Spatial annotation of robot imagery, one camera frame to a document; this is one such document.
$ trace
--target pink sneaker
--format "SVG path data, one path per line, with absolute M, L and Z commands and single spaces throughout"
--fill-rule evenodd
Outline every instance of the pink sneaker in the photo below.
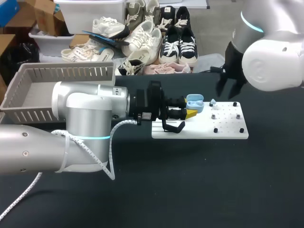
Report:
M 185 65 L 177 63 L 165 63 L 160 65 L 150 65 L 143 68 L 143 75 L 158 75 L 158 74 L 188 74 L 191 73 L 188 63 Z

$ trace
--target black tablecloth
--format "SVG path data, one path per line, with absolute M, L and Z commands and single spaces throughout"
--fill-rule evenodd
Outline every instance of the black tablecloth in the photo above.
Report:
M 168 96 L 216 99 L 214 74 L 117 78 L 130 92 L 161 80 Z M 227 101 L 229 82 L 217 101 Z M 247 140 L 154 140 L 151 123 L 114 136 L 116 180 L 103 172 L 45 173 L 1 228 L 304 227 L 304 89 L 246 85 Z M 0 177 L 2 212 L 35 175 Z

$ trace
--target shoelace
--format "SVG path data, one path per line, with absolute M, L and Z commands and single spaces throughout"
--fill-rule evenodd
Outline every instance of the shoelace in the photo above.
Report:
M 135 14 L 133 16 L 131 16 L 130 14 L 128 14 L 127 19 L 124 21 L 124 23 L 126 24 L 126 26 L 129 26 L 131 20 L 136 20 L 137 17 L 138 17 L 138 14 Z
M 132 64 L 130 63 L 130 61 L 128 59 L 126 59 L 124 61 L 124 63 L 121 65 L 121 67 L 124 68 L 127 71 L 127 75 L 134 75 L 135 74 L 135 70 L 138 69 L 139 67 L 141 67 L 141 65 L 132 66 Z
M 145 32 L 144 42 L 140 49 L 146 48 L 146 49 L 150 50 L 154 45 L 154 40 L 155 40 L 155 37 L 152 37 L 151 34 Z
M 185 19 L 185 20 L 179 19 L 176 22 L 175 27 L 181 28 L 181 25 L 187 25 L 187 22 L 188 22 L 188 19 Z
M 94 53 L 95 52 L 92 49 L 83 49 L 83 48 L 75 49 L 75 54 L 82 60 L 91 59 Z
M 89 39 L 89 41 L 86 42 L 86 44 L 83 46 L 82 49 L 86 49 L 86 48 L 88 48 L 88 49 L 95 49 L 98 46 L 99 46 L 99 43 L 97 41 Z
M 117 22 L 116 19 L 113 19 L 113 18 L 105 18 L 105 17 L 100 18 L 100 22 L 101 22 L 101 23 L 103 23 L 103 22 L 104 22 L 104 23 L 109 22 L 109 24 L 112 24 L 112 25 L 113 25 L 113 24 L 115 24 L 115 25 L 116 25 L 116 24 L 120 24 L 120 23 Z
M 166 26 L 168 24 L 171 24 L 171 22 L 172 22 L 172 19 L 167 20 L 165 18 L 162 18 L 161 23 L 160 23 L 160 25 L 157 26 L 157 28 L 167 30 Z
M 131 39 L 131 43 L 135 44 L 138 48 L 141 48 L 141 46 L 144 43 L 145 37 L 147 32 L 143 30 L 143 28 L 139 28 L 135 35 Z
M 170 55 L 173 51 L 176 51 L 177 55 L 179 54 L 178 44 L 179 44 L 178 41 L 175 41 L 175 42 L 173 42 L 173 43 L 169 43 L 169 42 L 166 42 L 166 43 L 165 43 L 164 53 L 167 52 L 167 55 L 166 55 L 167 57 L 169 57 L 169 55 Z
M 154 21 L 154 16 L 153 15 L 149 15 L 149 16 L 145 15 L 144 20 L 150 20 L 150 21 L 153 22 Z
M 181 53 L 184 52 L 195 52 L 194 48 L 195 48 L 195 39 L 193 37 L 191 37 L 193 42 L 183 42 L 182 40 L 180 41 L 180 48 L 181 48 Z

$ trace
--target black sneaker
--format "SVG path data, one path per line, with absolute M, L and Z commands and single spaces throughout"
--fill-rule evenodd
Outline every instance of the black sneaker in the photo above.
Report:
M 115 75 L 136 75 L 150 60 L 147 49 L 132 52 L 131 55 L 115 70 Z
M 160 63 L 177 63 L 179 52 L 178 46 L 179 31 L 174 25 L 171 25 L 162 40 L 162 46 L 159 55 Z
M 194 67 L 198 61 L 198 50 L 195 36 L 190 27 L 184 28 L 180 36 L 179 45 L 179 63 L 188 63 L 190 67 Z
M 171 25 L 175 23 L 175 8 L 172 6 L 166 6 L 161 8 L 160 23 L 157 26 L 161 30 L 164 36 Z
M 175 26 L 183 29 L 185 27 L 190 27 L 190 14 L 189 11 L 187 9 L 187 7 L 185 6 L 181 6 L 179 8 L 179 10 L 176 13 L 176 22 L 175 22 Z

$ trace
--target cardboard box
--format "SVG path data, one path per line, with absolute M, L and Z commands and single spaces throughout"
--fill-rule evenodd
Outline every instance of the cardboard box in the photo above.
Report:
M 18 43 L 33 43 L 33 39 L 29 38 L 29 32 L 36 24 L 36 16 L 34 8 L 25 3 L 19 3 L 19 12 L 4 27 L 4 34 L 15 34 Z
M 51 36 L 67 33 L 67 26 L 61 11 L 54 14 L 56 4 L 52 0 L 27 0 L 34 7 L 38 27 Z
M 85 44 L 89 40 L 89 35 L 75 35 L 70 43 L 70 48 L 75 47 L 77 44 Z
M 11 45 L 16 44 L 15 35 L 0 35 L 0 58 L 4 51 Z M 8 72 L 7 68 L 0 63 L 0 103 L 2 103 L 4 95 L 7 90 L 7 86 L 4 83 L 3 77 Z

